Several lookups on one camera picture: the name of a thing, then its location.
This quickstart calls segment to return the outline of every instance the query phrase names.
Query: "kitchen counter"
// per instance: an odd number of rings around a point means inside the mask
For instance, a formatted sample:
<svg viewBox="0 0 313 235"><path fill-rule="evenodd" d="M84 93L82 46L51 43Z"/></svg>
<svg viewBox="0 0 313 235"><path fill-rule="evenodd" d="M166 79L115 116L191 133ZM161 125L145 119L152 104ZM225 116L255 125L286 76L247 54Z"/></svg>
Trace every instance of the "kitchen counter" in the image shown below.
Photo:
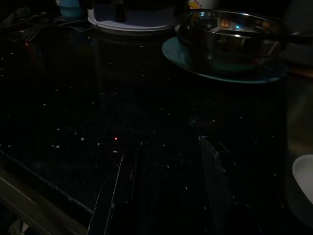
<svg viewBox="0 0 313 235"><path fill-rule="evenodd" d="M214 234L198 143L209 136L231 153L264 234L281 229L286 79L255 86L187 73L162 54L172 36L46 28L28 44L1 40L2 165L87 227L101 186L142 141L137 233Z"/></svg>

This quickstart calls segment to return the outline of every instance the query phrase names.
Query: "stainless steel bowl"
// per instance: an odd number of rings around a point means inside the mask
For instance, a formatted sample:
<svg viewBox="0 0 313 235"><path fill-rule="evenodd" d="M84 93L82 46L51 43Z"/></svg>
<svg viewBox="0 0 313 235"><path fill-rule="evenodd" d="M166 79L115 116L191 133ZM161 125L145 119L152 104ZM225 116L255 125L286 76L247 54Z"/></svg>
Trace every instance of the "stainless steel bowl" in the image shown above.
<svg viewBox="0 0 313 235"><path fill-rule="evenodd" d="M281 24L262 17L210 9L184 12L178 23L177 37L187 63L198 70L220 73L253 71L278 56L282 44L219 30L285 33Z"/></svg>

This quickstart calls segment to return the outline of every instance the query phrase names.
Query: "white cup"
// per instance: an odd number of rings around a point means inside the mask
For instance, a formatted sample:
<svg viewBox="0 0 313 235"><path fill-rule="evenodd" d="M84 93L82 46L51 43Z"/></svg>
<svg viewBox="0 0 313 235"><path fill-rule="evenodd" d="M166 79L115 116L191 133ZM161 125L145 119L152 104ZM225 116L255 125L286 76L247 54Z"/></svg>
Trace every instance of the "white cup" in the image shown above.
<svg viewBox="0 0 313 235"><path fill-rule="evenodd" d="M219 0L189 0L189 9L215 9Z"/></svg>

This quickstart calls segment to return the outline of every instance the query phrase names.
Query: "blue saucer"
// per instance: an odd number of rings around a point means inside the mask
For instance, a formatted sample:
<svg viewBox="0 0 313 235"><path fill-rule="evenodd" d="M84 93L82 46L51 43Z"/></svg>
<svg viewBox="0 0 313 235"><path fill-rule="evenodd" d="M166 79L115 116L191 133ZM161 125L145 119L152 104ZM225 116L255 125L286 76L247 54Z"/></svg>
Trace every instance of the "blue saucer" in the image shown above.
<svg viewBox="0 0 313 235"><path fill-rule="evenodd" d="M203 71L196 71L185 61L185 57L180 50L177 37L167 40L163 46L162 51L165 57L173 64L177 65L183 70L197 74L202 77L219 80L223 82L244 83L244 84L262 84L268 82L278 81L284 78L288 72L288 67L282 58L277 58L271 64L264 66L255 73L251 74L234 74L225 75Z"/></svg>

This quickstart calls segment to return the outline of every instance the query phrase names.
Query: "black granite countertop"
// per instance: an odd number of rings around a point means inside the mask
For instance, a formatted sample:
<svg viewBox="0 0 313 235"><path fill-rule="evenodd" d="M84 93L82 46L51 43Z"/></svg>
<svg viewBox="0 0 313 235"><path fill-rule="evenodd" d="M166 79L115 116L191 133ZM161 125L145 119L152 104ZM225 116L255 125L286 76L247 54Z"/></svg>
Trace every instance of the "black granite countertop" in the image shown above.
<svg viewBox="0 0 313 235"><path fill-rule="evenodd" d="M103 182L143 141L138 234L214 234L198 144L209 136L230 151L270 234L284 210L286 82L229 84L184 72L162 54L172 36L46 28L28 44L1 40L1 158L87 226Z"/></svg>

